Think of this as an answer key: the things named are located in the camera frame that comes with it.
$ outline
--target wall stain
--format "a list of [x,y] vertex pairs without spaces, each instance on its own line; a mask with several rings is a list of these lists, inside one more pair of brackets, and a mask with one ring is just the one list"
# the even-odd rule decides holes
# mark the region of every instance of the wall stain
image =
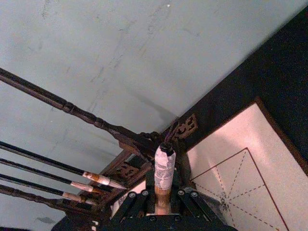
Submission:
[[66,137],[67,137],[67,135],[68,135],[68,132],[69,132],[69,128],[70,128],[70,126],[71,126],[71,121],[72,121],[72,118],[69,119],[69,121],[68,121],[68,123],[67,123],[67,126],[66,126],[66,129],[65,129],[64,132],[63,132],[62,138],[61,138],[59,141],[56,141],[56,142],[55,142],[55,145],[51,148],[49,154],[53,153],[53,151],[56,149],[56,147],[57,147],[59,144],[61,144],[61,143],[63,143],[63,142],[65,141],[65,139],[66,139]]
[[69,66],[66,70],[66,74],[69,72],[69,70],[71,69],[71,66]]
[[104,66],[101,67],[99,73],[97,74],[97,76],[93,77],[91,80],[90,80],[90,83],[92,83],[94,80],[96,79],[99,79],[102,75],[103,75],[103,72],[104,72]]
[[213,12],[213,14],[217,14],[220,8],[223,7],[224,4],[225,4],[224,1],[217,0],[216,6],[215,6],[216,10]]
[[58,3],[58,0],[45,0],[43,12],[41,14],[44,20],[47,19],[48,16],[50,16],[51,5],[53,3]]
[[49,217],[44,217],[44,218],[36,218],[35,220],[39,220],[45,224],[54,224],[56,223],[56,221],[54,221],[53,219],[49,218]]
[[195,32],[192,32],[190,29],[187,29],[187,28],[183,28],[182,29],[183,31],[185,31],[185,32],[187,32],[188,34],[190,34],[190,35],[192,35],[192,36],[194,36],[194,37],[200,37],[200,31],[199,32],[197,32],[197,33],[195,33]]
[[142,54],[141,54],[141,58],[144,56],[144,54],[146,53],[146,48],[145,49],[143,49],[143,52],[142,52]]
[[99,96],[100,96],[100,89],[96,90],[96,94],[95,94],[94,99],[91,101],[89,107],[87,107],[87,112],[93,113],[93,111],[95,109],[94,105],[95,105],[96,101],[98,100]]
[[40,51],[43,48],[43,41],[41,40],[38,44],[38,50]]
[[128,49],[128,47],[124,43],[126,35],[129,34],[130,28],[136,23],[136,21],[130,21],[128,19],[127,21],[128,21],[127,25],[124,28],[119,29],[119,31],[121,32],[120,39],[114,50],[113,58],[108,64],[109,68],[114,71],[118,70],[122,62],[123,55],[125,51]]
[[141,55],[144,54],[145,46],[151,42],[156,34],[162,30],[166,24],[166,20],[171,14],[171,2],[172,0],[164,0],[154,11],[153,14],[149,15],[149,22],[147,26],[147,36],[148,38],[139,47],[139,52]]
[[100,55],[98,54],[95,58],[95,62],[97,62],[98,58],[100,57]]

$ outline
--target carved wooden rack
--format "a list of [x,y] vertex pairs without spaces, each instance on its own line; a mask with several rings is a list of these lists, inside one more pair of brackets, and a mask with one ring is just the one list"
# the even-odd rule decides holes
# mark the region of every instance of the carved wooden rack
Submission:
[[[128,189],[131,189],[140,183],[144,179],[145,174],[152,168],[154,153],[159,143],[165,137],[166,131],[162,134],[157,132],[136,134],[124,127],[109,124],[92,113],[86,112],[65,99],[1,68],[0,80],[59,110],[109,132],[117,139],[123,151],[100,174],[117,180],[123,183]],[[178,142],[178,140],[184,139],[193,133],[197,127],[196,118],[192,115],[184,122],[178,123],[171,140]],[[90,185],[97,186],[98,183],[92,181]],[[98,205],[86,205],[66,199],[46,199],[0,185],[0,193],[43,203],[49,207],[65,211],[67,214],[79,213],[86,217],[100,220],[104,220],[110,216],[109,205],[127,192],[126,190],[108,186],[103,187],[103,191],[103,195],[91,195],[91,197],[99,201]],[[89,192],[82,192],[81,194],[86,196]]]

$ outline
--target metal bolt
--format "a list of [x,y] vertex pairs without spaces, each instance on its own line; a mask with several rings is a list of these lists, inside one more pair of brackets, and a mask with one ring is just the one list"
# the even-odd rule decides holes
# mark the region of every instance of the metal bolt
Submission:
[[135,194],[134,192],[132,192],[132,193],[130,193],[128,196],[129,196],[130,198],[134,198],[134,197],[136,196],[136,194]]
[[155,216],[150,216],[150,221],[156,221],[156,217]]
[[192,192],[191,195],[192,195],[192,197],[197,197],[197,196],[198,196],[198,193]]
[[176,217],[174,218],[174,220],[175,220],[175,221],[180,221],[180,220],[181,220],[181,217],[180,217],[180,216],[176,216]]

